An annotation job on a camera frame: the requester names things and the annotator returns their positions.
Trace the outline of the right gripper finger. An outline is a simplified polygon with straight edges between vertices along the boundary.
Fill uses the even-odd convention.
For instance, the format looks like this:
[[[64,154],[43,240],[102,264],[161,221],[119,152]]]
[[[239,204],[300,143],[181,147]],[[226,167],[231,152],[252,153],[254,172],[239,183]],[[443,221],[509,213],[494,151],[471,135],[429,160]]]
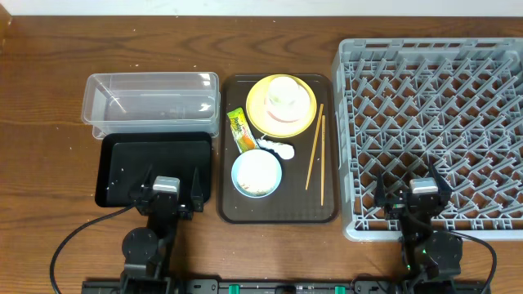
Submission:
[[[428,165],[428,171],[430,176],[434,179],[436,186],[438,188],[438,194],[440,196],[450,196],[452,194],[452,189],[445,181],[445,178],[436,170],[436,167],[433,163]]]
[[[383,207],[386,205],[386,193],[385,193],[385,186],[383,182],[382,173],[379,172],[377,174],[377,186],[375,190],[375,206],[376,207]]]

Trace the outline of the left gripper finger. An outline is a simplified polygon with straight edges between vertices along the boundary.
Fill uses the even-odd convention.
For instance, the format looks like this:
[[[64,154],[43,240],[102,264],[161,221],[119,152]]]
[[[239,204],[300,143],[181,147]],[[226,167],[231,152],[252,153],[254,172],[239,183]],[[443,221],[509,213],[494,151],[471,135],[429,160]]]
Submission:
[[[199,169],[196,167],[194,170],[193,181],[190,191],[190,198],[192,200],[202,200],[203,191],[200,184]]]
[[[132,184],[129,194],[148,194],[152,184],[153,166],[149,165],[145,174]]]

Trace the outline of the light blue bowl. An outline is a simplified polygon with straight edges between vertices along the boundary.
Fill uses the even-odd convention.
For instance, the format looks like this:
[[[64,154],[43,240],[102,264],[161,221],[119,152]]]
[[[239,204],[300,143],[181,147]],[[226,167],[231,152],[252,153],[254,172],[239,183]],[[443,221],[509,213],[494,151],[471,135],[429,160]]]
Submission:
[[[264,198],[277,190],[283,170],[276,156],[262,149],[252,149],[237,157],[230,176],[233,186],[243,196]]]

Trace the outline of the green snack wrapper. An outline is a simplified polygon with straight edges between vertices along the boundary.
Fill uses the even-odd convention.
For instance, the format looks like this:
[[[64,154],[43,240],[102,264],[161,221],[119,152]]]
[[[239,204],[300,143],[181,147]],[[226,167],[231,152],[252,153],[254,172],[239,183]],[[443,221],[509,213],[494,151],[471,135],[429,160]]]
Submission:
[[[259,145],[253,136],[246,116],[242,108],[237,108],[227,114],[234,142],[239,152],[245,153],[249,150],[259,149]]]

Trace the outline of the white tissue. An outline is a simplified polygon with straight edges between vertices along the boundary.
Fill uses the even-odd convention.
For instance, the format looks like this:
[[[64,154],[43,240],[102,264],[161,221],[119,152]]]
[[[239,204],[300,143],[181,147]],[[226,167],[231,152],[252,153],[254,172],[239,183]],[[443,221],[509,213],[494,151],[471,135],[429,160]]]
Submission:
[[[283,160],[292,159],[295,155],[294,148],[291,145],[265,139],[256,139],[256,142],[260,148],[273,151]]]

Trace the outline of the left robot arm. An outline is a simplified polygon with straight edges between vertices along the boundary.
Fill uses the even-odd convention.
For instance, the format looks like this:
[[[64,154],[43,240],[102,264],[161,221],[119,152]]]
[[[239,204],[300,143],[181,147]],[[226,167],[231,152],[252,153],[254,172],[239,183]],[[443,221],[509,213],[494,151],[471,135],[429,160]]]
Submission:
[[[148,218],[145,227],[131,230],[123,239],[125,257],[119,292],[179,293],[183,283],[169,273],[169,262],[177,235],[177,223],[190,221],[203,211],[204,196],[199,169],[195,168],[190,192],[181,195],[176,177],[157,176],[150,167],[142,180],[129,191],[132,204]]]

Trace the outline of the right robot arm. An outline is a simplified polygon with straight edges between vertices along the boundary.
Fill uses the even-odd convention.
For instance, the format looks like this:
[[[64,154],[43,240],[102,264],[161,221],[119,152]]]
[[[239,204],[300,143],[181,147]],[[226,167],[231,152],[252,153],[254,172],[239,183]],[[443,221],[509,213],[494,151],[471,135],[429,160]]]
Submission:
[[[383,175],[377,175],[374,204],[388,220],[400,222],[401,252],[408,273],[390,293],[456,293],[454,277],[461,274],[463,240],[432,227],[431,219],[445,208],[451,187],[433,165],[429,176],[412,179],[398,194],[387,194]]]

